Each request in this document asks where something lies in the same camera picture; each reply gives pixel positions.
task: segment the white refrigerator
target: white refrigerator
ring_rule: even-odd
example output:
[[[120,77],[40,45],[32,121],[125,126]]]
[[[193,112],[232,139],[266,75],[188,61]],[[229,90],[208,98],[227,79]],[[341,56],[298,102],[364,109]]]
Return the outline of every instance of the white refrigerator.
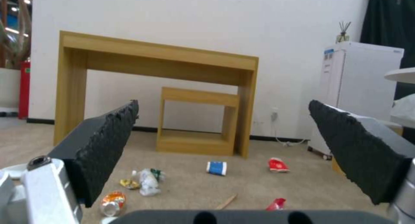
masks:
[[[324,51],[318,97],[322,103],[357,115],[389,121],[396,82],[385,73],[399,69],[403,49],[341,42]],[[330,149],[314,123],[308,150],[331,159]]]

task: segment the black foam pad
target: black foam pad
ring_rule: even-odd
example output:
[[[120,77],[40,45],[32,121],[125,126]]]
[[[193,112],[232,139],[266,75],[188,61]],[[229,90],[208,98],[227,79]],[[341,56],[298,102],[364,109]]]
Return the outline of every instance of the black foam pad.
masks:
[[[138,114],[131,101],[112,112],[85,119],[48,155],[65,162],[78,201],[91,207],[123,153]]]
[[[372,118],[319,101],[308,109],[338,165],[375,205],[391,202],[415,157],[415,146]]]

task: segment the wooden desk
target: wooden desk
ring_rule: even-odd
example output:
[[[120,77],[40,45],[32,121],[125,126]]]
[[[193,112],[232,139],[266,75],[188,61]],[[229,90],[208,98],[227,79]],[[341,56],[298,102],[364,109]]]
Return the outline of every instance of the wooden desk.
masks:
[[[84,119],[87,69],[238,86],[234,149],[248,157],[258,57],[61,31],[55,145]]]

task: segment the trash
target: trash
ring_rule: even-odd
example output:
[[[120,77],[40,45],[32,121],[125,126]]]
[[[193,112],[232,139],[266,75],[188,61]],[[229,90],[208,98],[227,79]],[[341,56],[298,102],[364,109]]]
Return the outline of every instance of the trash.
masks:
[[[156,177],[150,169],[144,169],[140,171],[140,194],[143,196],[154,196],[157,193],[160,193],[159,183],[157,182]]]
[[[119,215],[126,202],[125,195],[122,192],[115,191],[106,195],[101,200],[101,213],[107,217]]]
[[[279,158],[270,158],[268,161],[269,170],[272,172],[289,172],[287,165]]]
[[[229,197],[224,203],[220,204],[218,207],[216,207],[216,209],[224,209],[226,208],[231,202],[233,202],[233,200],[238,196],[238,193],[236,193],[235,195]]]
[[[286,199],[284,198],[277,198],[267,207],[266,210],[268,211],[282,210],[284,208],[285,201]]]
[[[120,180],[121,186],[123,186],[127,189],[130,189],[130,190],[140,188],[140,184],[135,181],[136,175],[137,175],[137,171],[132,171],[130,179]]]
[[[213,175],[226,175],[227,163],[226,162],[207,162],[206,172]]]
[[[164,182],[166,179],[166,174],[158,169],[151,168],[151,173],[154,175],[154,178],[156,178],[157,182]]]

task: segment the crumpled plastic bag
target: crumpled plastic bag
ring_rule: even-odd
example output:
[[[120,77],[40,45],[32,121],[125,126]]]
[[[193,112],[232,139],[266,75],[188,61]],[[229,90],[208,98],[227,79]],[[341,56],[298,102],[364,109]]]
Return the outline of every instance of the crumpled plastic bag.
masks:
[[[415,94],[394,101],[390,115],[415,122]]]
[[[153,173],[150,169],[146,168],[139,172],[140,176],[140,194],[143,196],[154,196],[157,193],[161,193],[159,189],[159,183],[157,179],[154,177]]]

